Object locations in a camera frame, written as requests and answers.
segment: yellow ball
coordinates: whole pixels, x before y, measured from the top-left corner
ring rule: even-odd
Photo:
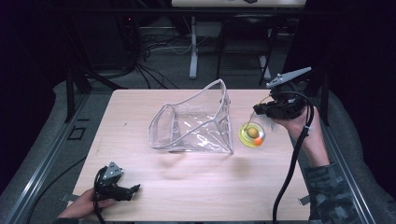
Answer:
[[[259,130],[257,128],[248,128],[247,129],[247,135],[251,138],[257,138],[259,136]]]

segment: finger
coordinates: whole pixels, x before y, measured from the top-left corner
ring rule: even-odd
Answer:
[[[106,199],[98,202],[100,208],[106,208],[114,204],[114,199]]]

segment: table leg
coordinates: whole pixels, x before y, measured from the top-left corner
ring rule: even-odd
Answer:
[[[198,49],[197,49],[197,35],[196,35],[195,17],[191,18],[191,65],[190,65],[190,79],[197,78],[198,67]]]

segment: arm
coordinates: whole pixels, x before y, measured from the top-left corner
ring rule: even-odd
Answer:
[[[58,218],[54,221],[54,224],[61,223],[78,223],[80,218],[83,218],[93,212],[92,198],[94,196],[93,189],[86,190],[81,196],[79,196],[75,202],[71,203],[65,208]],[[106,208],[111,206],[114,200],[107,199],[98,202],[99,208]]]
[[[311,203],[310,220],[319,223],[360,223],[349,186],[340,175],[337,163],[330,162],[320,127],[318,110],[308,136],[303,141],[303,151],[310,166],[305,169],[306,185]],[[293,139],[297,139],[305,126],[306,108],[302,115],[292,120],[274,120],[284,126]]]

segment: chair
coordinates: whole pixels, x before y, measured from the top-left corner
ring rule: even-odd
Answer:
[[[270,62],[272,49],[279,29],[285,19],[277,15],[248,15],[239,14],[223,22],[219,34],[217,78],[220,68],[226,69],[261,69],[260,85],[264,81],[265,71]],[[244,64],[238,58],[231,65],[224,65],[223,58],[226,54],[255,55],[256,64]]]

